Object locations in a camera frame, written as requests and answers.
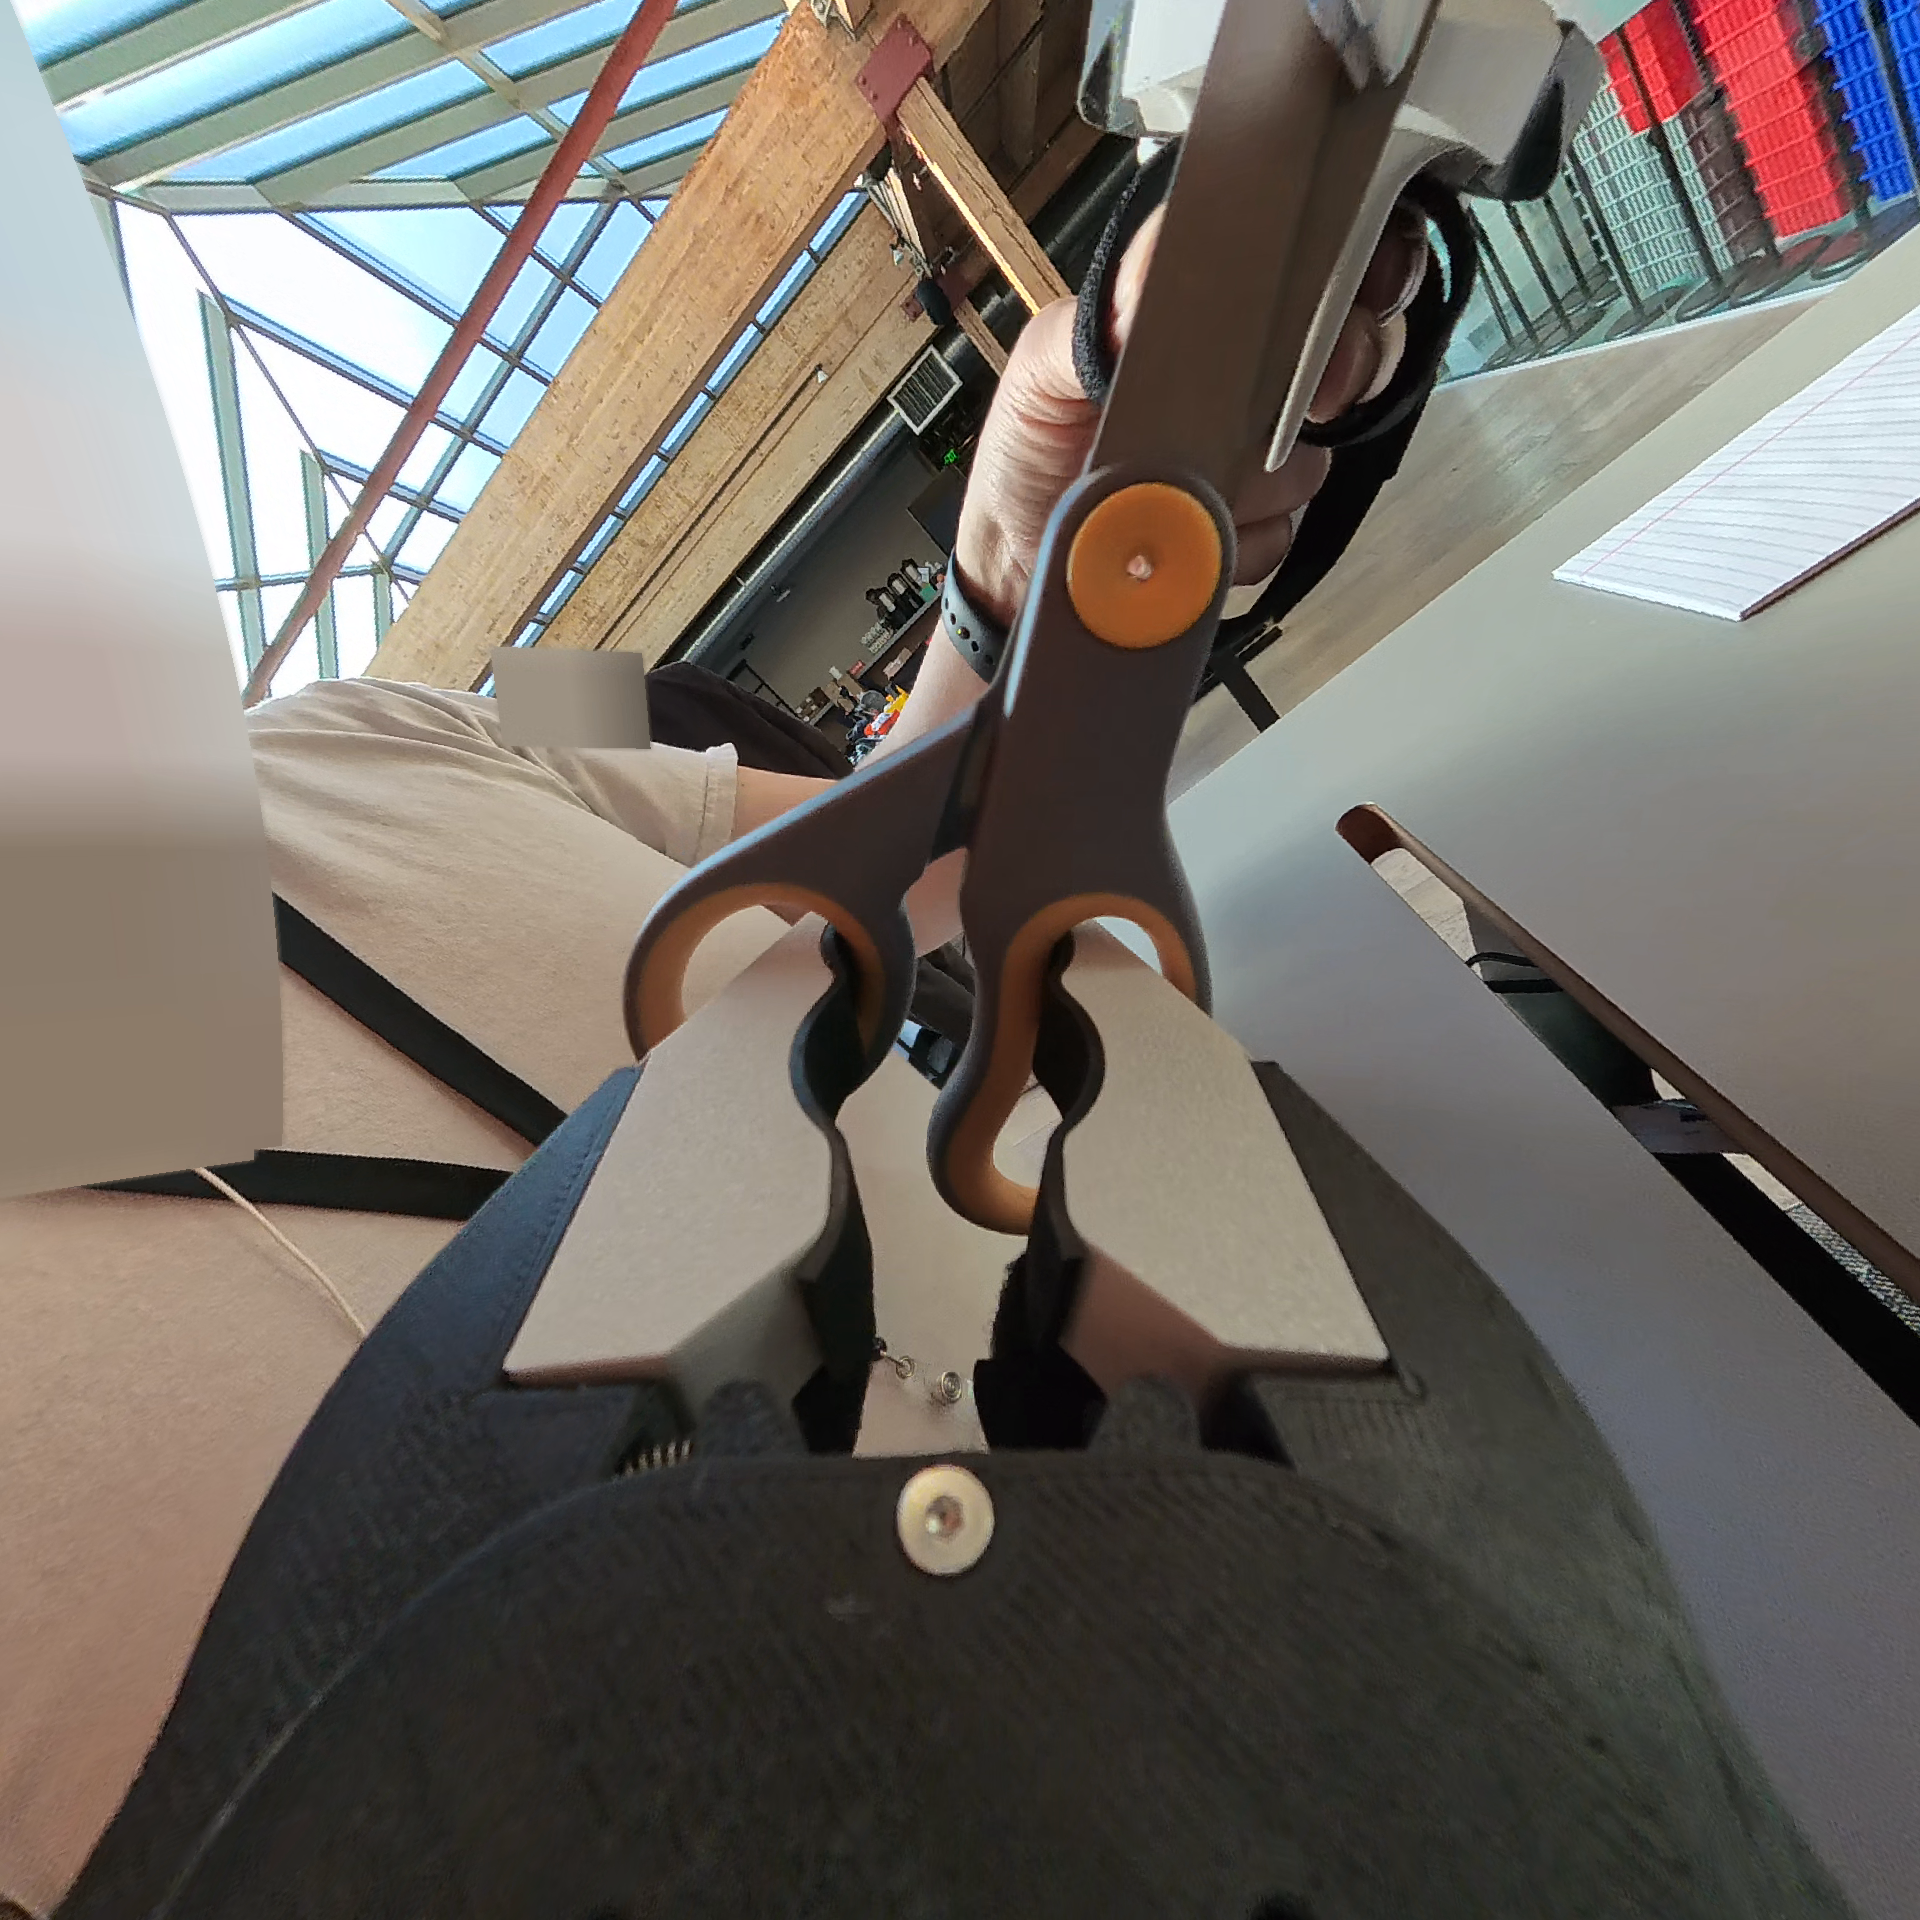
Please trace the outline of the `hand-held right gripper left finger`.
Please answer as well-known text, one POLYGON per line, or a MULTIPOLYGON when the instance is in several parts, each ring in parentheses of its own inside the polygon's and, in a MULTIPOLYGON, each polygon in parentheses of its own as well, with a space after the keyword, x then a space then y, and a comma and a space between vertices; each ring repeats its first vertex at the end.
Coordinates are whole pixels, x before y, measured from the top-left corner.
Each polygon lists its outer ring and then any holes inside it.
POLYGON ((878 1329, 837 1112, 866 1067, 850 954, 807 917, 645 1052, 504 1374, 656 1384, 687 1413, 758 1384, 850 1453, 878 1329))

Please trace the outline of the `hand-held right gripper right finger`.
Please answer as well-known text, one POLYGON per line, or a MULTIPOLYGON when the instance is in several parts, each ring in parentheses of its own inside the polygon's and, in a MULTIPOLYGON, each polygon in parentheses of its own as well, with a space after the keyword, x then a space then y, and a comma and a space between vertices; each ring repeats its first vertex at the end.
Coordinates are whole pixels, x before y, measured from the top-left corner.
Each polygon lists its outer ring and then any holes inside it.
POLYGON ((985 1361, 991 1447, 1080 1447, 1132 1379, 1212 1426, 1257 1374, 1390 1367, 1257 1063, 1098 927, 1048 962, 1039 1083, 1056 1129, 1028 1095, 996 1146, 1039 1204, 985 1361))

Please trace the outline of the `grey orange-handled scissors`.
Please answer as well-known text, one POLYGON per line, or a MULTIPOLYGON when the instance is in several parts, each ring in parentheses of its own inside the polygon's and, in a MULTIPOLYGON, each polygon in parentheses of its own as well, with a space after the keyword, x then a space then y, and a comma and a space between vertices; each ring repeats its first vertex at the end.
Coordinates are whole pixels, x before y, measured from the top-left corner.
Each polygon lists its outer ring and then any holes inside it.
MULTIPOLYGON (((1175 155, 1173 135, 1113 207, 1079 291, 1079 381, 1098 424, 1117 372, 1136 365, 1143 296, 1173 282, 1159 238, 1175 155)), ((930 739, 956 773, 922 777, 944 786, 933 854, 969 854, 959 905, 976 972, 974 1029, 927 1153, 944 1202, 1000 1233, 1020 1233, 1039 1204, 996 1167, 996 1139, 1036 1067, 1056 943, 1124 914, 1154 941, 1166 980, 1196 1004, 1210 997, 1166 781, 1236 565, 1232 507, 1263 455, 1253 468, 1088 468, 1088 458, 1048 516, 1013 649, 974 727, 930 739)), ((855 777, 711 855, 653 908, 623 986, 640 1055, 681 1026, 694 948, 752 905, 820 914, 850 954, 863 1052, 893 1040, 913 936, 882 855, 855 848, 855 825, 876 816, 855 777)))

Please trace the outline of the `person's left hand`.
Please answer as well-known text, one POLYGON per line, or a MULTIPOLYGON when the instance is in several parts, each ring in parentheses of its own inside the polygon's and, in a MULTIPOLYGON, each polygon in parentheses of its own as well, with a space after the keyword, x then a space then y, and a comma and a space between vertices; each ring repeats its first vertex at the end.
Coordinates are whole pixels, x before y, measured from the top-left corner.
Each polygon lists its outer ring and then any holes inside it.
POLYGON ((1020 331, 976 438, 956 533, 963 596, 1009 633, 1039 571, 1048 516, 1080 475, 1098 429, 1073 371, 1079 301, 1051 301, 1020 331))

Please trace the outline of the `stack of grey bins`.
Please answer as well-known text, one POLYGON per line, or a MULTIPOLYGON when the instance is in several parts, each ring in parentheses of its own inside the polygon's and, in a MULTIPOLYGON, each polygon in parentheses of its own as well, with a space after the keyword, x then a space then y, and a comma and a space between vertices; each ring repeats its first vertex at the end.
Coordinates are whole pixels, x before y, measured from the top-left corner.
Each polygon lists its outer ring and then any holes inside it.
POLYGON ((1575 196, 1599 254, 1621 267, 1632 301, 1667 291, 1723 291, 1719 260, 1690 207, 1686 189, 1648 132, 1632 132, 1619 93, 1599 78, 1593 105, 1568 149, 1575 196))

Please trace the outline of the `stack of red bins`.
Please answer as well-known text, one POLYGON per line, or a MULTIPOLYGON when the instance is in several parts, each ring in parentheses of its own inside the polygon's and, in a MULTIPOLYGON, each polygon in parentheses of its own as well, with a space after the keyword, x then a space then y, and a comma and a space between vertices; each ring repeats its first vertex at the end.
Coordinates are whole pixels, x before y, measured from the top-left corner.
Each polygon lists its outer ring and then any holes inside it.
POLYGON ((1800 2, 1643 2, 1599 37, 1632 135, 1667 132, 1705 236, 1736 260, 1858 213, 1800 2))

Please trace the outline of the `lined writing pad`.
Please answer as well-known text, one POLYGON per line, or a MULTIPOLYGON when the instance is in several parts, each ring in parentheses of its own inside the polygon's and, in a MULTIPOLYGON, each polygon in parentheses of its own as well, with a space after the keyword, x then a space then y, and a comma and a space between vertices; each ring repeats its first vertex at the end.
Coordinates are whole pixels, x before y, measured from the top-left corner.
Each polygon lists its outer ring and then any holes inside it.
POLYGON ((1743 620, 1917 510, 1917 311, 1553 571, 1743 620))

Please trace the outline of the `black smartwatch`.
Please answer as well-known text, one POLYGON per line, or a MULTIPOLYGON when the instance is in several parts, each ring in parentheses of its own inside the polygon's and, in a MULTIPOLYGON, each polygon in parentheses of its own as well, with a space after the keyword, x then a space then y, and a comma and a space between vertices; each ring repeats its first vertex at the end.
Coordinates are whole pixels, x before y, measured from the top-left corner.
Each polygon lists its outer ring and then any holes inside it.
POLYGON ((986 599, 974 587, 959 548, 944 565, 944 602, 941 620, 959 662, 985 682, 996 687, 1009 649, 1013 625, 997 617, 986 599))

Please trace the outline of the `stack of blue bins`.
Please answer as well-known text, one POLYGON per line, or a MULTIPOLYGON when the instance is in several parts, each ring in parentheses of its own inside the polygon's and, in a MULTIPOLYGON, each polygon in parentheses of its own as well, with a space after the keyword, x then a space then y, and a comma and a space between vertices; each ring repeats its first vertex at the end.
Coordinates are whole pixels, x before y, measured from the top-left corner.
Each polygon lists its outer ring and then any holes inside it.
POLYGON ((1917 2, 1811 2, 1867 189, 1913 196, 1917 2))

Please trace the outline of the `wooden roof beam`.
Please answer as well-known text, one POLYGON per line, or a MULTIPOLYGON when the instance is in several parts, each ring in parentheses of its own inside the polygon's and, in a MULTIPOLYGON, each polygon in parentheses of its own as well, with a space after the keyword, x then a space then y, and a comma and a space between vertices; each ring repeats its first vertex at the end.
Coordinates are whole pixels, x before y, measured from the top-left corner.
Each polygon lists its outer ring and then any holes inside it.
POLYGON ((679 647, 922 353, 922 260, 976 285, 1088 155, 1086 2, 792 2, 721 127, 427 565, 370 677, 474 688, 523 635, 679 647))

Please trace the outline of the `red pipe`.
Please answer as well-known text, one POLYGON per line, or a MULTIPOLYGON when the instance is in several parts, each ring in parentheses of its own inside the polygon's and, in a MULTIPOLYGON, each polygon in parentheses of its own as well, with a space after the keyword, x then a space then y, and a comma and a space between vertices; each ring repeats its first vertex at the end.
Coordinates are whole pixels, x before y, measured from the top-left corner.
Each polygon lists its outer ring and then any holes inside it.
POLYGON ((455 332, 446 337, 438 360, 425 372, 412 404, 396 424, 396 437, 381 449, 381 458, 370 468, 370 480, 360 485, 351 507, 345 510, 340 525, 329 533, 324 556, 311 562, 296 602, 283 617, 276 640, 264 647, 262 662, 250 668, 250 677, 243 687, 243 706, 262 703, 272 692, 276 668, 293 649, 302 628, 324 611, 325 593, 337 585, 351 544, 370 525, 370 516, 379 510, 379 502, 396 485, 398 468, 422 441, 422 437, 431 429, 455 377, 467 364, 472 349, 483 341, 485 328, 492 322, 492 311, 500 308, 504 293, 510 291, 519 267, 536 249, 544 226, 553 221, 556 207, 564 203, 567 189, 588 167, 594 143, 614 118, 614 107, 619 105, 627 83, 653 54, 664 24, 671 22, 676 2, 640 2, 623 31, 614 39, 614 49, 606 54, 599 75, 588 86, 585 105, 567 124, 556 152, 549 155, 531 199, 523 203, 523 213, 516 227, 500 238, 500 249, 492 254, 489 272, 474 285, 467 308, 455 322, 455 332))

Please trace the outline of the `glass skylight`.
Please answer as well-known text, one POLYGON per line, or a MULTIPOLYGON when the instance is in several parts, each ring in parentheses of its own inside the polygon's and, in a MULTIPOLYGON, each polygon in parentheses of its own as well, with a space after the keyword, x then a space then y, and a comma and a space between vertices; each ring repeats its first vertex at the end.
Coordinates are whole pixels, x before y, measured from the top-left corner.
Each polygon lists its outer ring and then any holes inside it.
MULTIPOLYGON (((250 677, 635 2, 13 2, 250 677)), ((370 668, 792 2, 676 2, 276 668, 370 668)))

